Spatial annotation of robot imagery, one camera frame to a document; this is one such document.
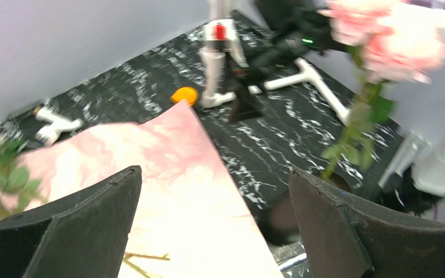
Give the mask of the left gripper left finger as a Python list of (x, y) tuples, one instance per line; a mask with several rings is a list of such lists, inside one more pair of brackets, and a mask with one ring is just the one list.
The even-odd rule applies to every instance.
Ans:
[(117, 277), (142, 185), (130, 166), (0, 221), (0, 278)]

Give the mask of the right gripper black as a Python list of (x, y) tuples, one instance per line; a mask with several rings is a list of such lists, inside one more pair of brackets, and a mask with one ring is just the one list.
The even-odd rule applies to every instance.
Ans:
[(261, 48), (254, 54), (248, 66), (238, 65), (229, 54), (225, 54), (225, 63), (229, 79), (233, 81), (235, 99), (228, 116), (228, 123), (259, 118), (264, 115), (263, 105), (250, 93), (250, 86), (256, 86), (262, 93), (267, 94), (264, 82), (267, 77), (276, 72), (277, 65), (288, 65), (295, 59), (303, 56), (310, 50), (323, 50), (311, 38), (306, 38), (300, 31), (291, 31), (278, 35), (273, 39), (273, 44), (267, 48)]

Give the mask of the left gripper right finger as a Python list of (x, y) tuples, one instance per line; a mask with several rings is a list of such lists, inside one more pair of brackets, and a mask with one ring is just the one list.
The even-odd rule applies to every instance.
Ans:
[(445, 223), (400, 213), (301, 169), (289, 191), (313, 277), (445, 277)]

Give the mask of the green flower stem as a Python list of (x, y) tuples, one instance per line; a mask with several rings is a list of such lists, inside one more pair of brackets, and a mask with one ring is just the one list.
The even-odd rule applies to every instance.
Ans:
[(0, 192), (17, 197), (17, 206), (13, 209), (5, 208), (0, 201), (0, 219), (23, 212), (32, 200), (42, 204), (49, 202), (38, 192), (41, 180), (30, 179), (29, 169), (17, 165), (17, 157), (24, 145), (23, 140), (0, 136)]

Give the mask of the pink wrapping paper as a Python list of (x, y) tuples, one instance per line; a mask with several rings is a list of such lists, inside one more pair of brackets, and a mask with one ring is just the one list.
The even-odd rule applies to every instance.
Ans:
[(130, 166), (142, 185), (117, 277), (281, 277), (236, 185), (193, 109), (144, 123), (90, 127), (19, 162), (49, 203)]

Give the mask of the pink flower bunch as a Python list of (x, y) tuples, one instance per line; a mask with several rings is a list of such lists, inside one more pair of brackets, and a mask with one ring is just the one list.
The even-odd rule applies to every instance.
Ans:
[(341, 158), (367, 170), (374, 143), (367, 133), (389, 119), (395, 103), (382, 95), (392, 82), (428, 83), (427, 73), (441, 67), (445, 44), (426, 17), (409, 1), (328, 1), (332, 38), (346, 46), (359, 70), (360, 91), (339, 140), (323, 152), (328, 180)]

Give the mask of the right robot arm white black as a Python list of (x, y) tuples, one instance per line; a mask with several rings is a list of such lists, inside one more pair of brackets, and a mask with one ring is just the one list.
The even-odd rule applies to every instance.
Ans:
[[(248, 15), (250, 20), (256, 22), (259, 27), (267, 28), (263, 18), (253, 6), (253, 1), (235, 1), (236, 7)], [(445, 10), (429, 8), (416, 8), (427, 11), (438, 27), (445, 42)], [(347, 88), (357, 91), (358, 81), (354, 81), (353, 66), (345, 54), (330, 51), (326, 57), (309, 53), (305, 56), (312, 64), (338, 80)], [(432, 144), (445, 135), (445, 65), (443, 68), (429, 74), (431, 85), (418, 83), (398, 83), (387, 89), (386, 95), (397, 101), (392, 118), (400, 126), (402, 133), (413, 131), (429, 140)], [(437, 220), (445, 222), (445, 201), (438, 206)]]

